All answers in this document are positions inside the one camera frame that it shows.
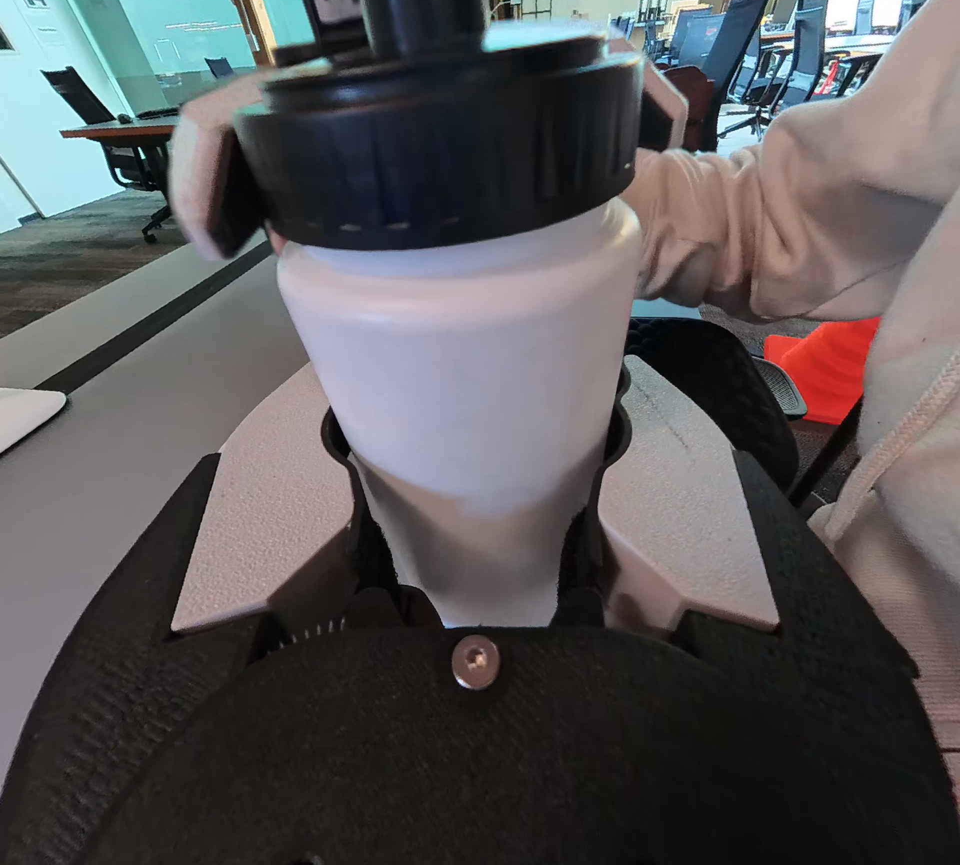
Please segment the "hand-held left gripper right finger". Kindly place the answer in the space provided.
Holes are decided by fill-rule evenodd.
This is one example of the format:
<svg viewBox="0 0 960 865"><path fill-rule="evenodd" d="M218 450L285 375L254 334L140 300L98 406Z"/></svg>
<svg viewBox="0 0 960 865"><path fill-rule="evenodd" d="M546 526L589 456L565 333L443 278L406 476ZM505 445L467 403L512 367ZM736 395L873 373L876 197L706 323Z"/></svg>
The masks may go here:
<svg viewBox="0 0 960 865"><path fill-rule="evenodd" d="M606 625L663 638L698 612L774 632L780 617L733 446L653 367L633 355L625 366L630 438L598 496Z"/></svg>

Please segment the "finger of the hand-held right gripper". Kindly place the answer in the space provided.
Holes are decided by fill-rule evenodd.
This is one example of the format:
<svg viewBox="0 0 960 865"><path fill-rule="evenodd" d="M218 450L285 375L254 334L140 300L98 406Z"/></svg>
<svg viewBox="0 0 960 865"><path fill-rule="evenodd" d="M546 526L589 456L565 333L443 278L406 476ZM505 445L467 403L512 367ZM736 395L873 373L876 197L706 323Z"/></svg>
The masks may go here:
<svg viewBox="0 0 960 865"><path fill-rule="evenodd" d="M655 66L644 66L639 104L638 149L662 153L684 146L688 99Z"/></svg>
<svg viewBox="0 0 960 865"><path fill-rule="evenodd" d="M246 74L219 82L178 114L169 204L184 236L207 260L235 258L268 217L234 128L240 110L261 102L265 78L268 74Z"/></svg>

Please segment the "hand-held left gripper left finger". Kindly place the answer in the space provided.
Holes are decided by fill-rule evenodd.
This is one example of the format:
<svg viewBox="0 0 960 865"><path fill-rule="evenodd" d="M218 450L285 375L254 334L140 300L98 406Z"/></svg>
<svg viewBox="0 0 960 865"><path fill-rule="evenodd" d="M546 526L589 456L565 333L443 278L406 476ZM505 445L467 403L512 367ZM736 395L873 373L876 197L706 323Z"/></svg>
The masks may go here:
<svg viewBox="0 0 960 865"><path fill-rule="evenodd" d="M348 468L323 443L330 403L306 365L264 398L220 449L171 621L178 635L272 614L290 634L348 601L354 515Z"/></svg>

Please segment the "black bottle lid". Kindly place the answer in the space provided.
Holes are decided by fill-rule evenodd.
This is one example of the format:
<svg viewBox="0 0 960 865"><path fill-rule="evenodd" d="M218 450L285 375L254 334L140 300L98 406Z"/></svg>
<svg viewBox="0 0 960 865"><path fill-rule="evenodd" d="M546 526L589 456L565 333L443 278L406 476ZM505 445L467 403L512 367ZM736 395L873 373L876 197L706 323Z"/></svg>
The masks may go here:
<svg viewBox="0 0 960 865"><path fill-rule="evenodd" d="M643 57L488 0L360 0L366 46L290 66L233 120L267 220L331 251L521 235L634 176Z"/></svg>

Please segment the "white plastic bottle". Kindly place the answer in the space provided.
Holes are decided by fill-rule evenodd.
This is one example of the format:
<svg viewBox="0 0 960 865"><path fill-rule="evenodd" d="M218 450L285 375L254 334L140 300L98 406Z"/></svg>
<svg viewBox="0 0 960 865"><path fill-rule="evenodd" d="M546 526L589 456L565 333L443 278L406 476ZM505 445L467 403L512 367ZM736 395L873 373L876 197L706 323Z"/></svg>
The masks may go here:
<svg viewBox="0 0 960 865"><path fill-rule="evenodd" d="M613 413L641 266L622 199L417 250L288 242L283 302L401 583L447 626L544 627Z"/></svg>

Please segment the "person's right forearm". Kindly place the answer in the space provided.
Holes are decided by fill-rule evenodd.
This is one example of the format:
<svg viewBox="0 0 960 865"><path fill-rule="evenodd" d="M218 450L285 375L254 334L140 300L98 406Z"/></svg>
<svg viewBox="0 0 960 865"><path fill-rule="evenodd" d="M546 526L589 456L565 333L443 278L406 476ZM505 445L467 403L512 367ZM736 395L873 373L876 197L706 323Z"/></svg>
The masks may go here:
<svg viewBox="0 0 960 865"><path fill-rule="evenodd" d="M876 317L959 184L959 0L927 0L854 94L729 156L640 149L634 296L746 321Z"/></svg>

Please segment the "wooden office table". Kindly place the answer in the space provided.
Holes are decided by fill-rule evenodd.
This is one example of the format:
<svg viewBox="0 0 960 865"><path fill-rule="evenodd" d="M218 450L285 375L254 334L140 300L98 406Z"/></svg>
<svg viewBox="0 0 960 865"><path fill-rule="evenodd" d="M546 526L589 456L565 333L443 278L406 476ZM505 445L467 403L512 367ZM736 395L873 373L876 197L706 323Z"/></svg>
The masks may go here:
<svg viewBox="0 0 960 865"><path fill-rule="evenodd" d="M156 244L156 235L164 222L172 218L167 199L168 146L179 119L177 109L147 112L131 117L121 114L103 123L84 125L60 131L63 139L91 141L102 149L107 171L114 184L122 189L156 192L163 205L141 229L147 244Z"/></svg>

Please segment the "orange traffic cone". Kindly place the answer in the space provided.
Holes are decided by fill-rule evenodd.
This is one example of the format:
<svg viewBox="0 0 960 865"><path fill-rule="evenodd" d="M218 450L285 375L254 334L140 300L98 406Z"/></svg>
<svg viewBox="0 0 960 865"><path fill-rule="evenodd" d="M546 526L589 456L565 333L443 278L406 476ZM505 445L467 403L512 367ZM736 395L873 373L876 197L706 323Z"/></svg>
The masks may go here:
<svg viewBox="0 0 960 865"><path fill-rule="evenodd" d="M772 334L763 358L792 379L806 406L806 420L839 426L863 394L867 356L879 318L825 321L804 338Z"/></svg>

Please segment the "person's white hoodie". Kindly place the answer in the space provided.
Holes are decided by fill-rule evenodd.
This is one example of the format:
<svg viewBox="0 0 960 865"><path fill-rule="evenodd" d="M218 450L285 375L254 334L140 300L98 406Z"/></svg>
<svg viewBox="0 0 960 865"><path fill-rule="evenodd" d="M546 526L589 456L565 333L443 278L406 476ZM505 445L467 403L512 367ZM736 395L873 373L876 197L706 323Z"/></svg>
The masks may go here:
<svg viewBox="0 0 960 865"><path fill-rule="evenodd" d="M958 771L958 265L919 256L866 368L860 460L811 528L908 653L947 766Z"/></svg>

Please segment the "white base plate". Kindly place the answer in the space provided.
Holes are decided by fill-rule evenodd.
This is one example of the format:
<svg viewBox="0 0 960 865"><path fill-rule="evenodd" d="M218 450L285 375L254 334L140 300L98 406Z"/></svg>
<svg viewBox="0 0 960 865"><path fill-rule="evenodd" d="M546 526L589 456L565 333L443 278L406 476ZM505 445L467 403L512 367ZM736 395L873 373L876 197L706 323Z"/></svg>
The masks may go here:
<svg viewBox="0 0 960 865"><path fill-rule="evenodd" d="M1 454L6 453L59 415L67 395L62 391L1 388Z"/></svg>

